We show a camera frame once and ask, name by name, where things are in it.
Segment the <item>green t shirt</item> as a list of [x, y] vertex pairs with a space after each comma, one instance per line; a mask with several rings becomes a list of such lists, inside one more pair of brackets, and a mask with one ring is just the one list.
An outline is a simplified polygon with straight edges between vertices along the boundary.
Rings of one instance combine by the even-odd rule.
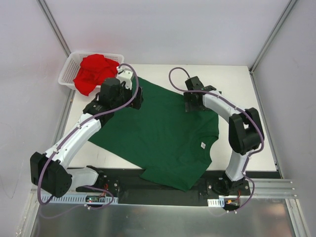
[[141, 178], [188, 191], [208, 169], [219, 138], [219, 118], [211, 111], [186, 112], [181, 94], [139, 80], [139, 110], [115, 112], [90, 142], [144, 169]]

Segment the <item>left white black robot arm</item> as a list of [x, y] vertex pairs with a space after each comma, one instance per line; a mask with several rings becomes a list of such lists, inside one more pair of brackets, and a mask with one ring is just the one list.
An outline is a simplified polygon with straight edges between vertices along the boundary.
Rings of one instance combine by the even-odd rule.
[[86, 105], [73, 128], [44, 153], [30, 158], [31, 182], [53, 197], [60, 198], [70, 189], [88, 186], [99, 192], [105, 181], [101, 171], [86, 166], [74, 171], [67, 168], [81, 147], [122, 108], [140, 109], [143, 89], [132, 88], [132, 80], [106, 79], [94, 99]]

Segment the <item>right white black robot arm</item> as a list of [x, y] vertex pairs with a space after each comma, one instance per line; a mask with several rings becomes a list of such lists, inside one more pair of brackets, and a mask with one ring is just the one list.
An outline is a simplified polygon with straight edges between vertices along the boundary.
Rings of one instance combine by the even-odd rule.
[[216, 88], [204, 86], [198, 77], [188, 78], [185, 84], [187, 112], [212, 110], [228, 123], [228, 140], [232, 154], [225, 173], [212, 185], [212, 189], [219, 194], [233, 195], [244, 185], [250, 156], [264, 144], [259, 112], [255, 108], [238, 107], [222, 96]]

